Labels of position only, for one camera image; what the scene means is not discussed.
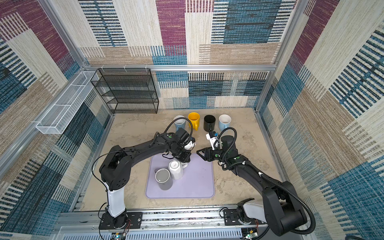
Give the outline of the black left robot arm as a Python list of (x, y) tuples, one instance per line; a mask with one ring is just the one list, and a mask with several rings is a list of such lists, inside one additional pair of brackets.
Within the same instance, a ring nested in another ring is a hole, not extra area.
[(166, 152), (171, 153), (176, 160), (188, 163), (195, 143), (195, 138), (180, 128), (175, 133), (155, 133), (152, 140), (136, 146), (114, 146), (99, 168), (101, 182), (107, 189), (109, 215), (116, 218), (126, 211), (124, 187), (130, 179), (133, 166)]

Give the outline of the light blue mug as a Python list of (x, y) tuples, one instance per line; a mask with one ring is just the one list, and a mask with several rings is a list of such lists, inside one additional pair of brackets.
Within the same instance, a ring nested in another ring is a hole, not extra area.
[(230, 127), (232, 118), (229, 115), (223, 114), (219, 116), (219, 129), (220, 131)]

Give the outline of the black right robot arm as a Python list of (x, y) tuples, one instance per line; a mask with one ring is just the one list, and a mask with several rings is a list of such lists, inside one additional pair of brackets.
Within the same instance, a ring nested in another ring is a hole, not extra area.
[(277, 236), (292, 232), (307, 234), (297, 230), (307, 223), (303, 201), (298, 201), (296, 190), (289, 182), (277, 181), (263, 173), (251, 161), (239, 154), (233, 136), (224, 136), (220, 140), (222, 147), (207, 147), (197, 154), (207, 162), (218, 161), (224, 171), (229, 170), (246, 180), (263, 198), (265, 222)]

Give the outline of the white pink mug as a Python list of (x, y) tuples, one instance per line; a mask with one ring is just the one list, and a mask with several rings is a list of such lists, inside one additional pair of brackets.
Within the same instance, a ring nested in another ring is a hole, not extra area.
[(184, 169), (188, 166), (188, 163), (182, 163), (178, 160), (173, 160), (169, 163), (169, 171), (174, 180), (179, 180), (184, 175)]

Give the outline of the teal dotted floral mug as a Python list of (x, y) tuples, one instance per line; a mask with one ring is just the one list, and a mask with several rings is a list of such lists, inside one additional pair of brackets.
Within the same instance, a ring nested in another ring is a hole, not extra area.
[(175, 128), (176, 128), (175, 132), (177, 132), (179, 129), (185, 129), (185, 127), (186, 127), (186, 119), (184, 119), (184, 116), (178, 115), (178, 116), (174, 117), (174, 120), (176, 120), (174, 122), (174, 125), (175, 125)]

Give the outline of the black mug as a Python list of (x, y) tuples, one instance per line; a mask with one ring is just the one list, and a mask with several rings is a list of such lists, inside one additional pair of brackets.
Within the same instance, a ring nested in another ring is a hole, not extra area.
[(204, 130), (212, 132), (215, 129), (216, 118), (213, 115), (206, 115), (204, 117)]

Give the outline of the yellow mug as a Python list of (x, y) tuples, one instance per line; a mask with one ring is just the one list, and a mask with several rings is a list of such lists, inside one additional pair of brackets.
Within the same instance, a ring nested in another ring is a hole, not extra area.
[(200, 115), (196, 112), (189, 113), (188, 119), (191, 121), (193, 125), (193, 129), (197, 131), (200, 125)]

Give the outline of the grey mug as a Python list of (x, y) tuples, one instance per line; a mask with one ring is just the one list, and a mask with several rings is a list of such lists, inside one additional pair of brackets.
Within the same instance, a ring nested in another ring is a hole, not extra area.
[(155, 180), (163, 191), (167, 191), (173, 186), (173, 179), (168, 169), (158, 169), (155, 173)]

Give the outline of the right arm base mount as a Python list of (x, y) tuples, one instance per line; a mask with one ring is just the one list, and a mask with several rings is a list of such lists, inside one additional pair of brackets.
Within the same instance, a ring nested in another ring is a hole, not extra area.
[(245, 209), (227, 207), (219, 210), (219, 216), (224, 219), (226, 226), (266, 224), (264, 208), (262, 206), (250, 206)]

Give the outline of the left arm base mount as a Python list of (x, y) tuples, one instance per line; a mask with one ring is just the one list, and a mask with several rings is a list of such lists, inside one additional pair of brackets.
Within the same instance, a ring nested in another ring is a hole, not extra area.
[(124, 211), (117, 217), (112, 217), (108, 211), (103, 213), (99, 230), (139, 229), (142, 224), (143, 212)]

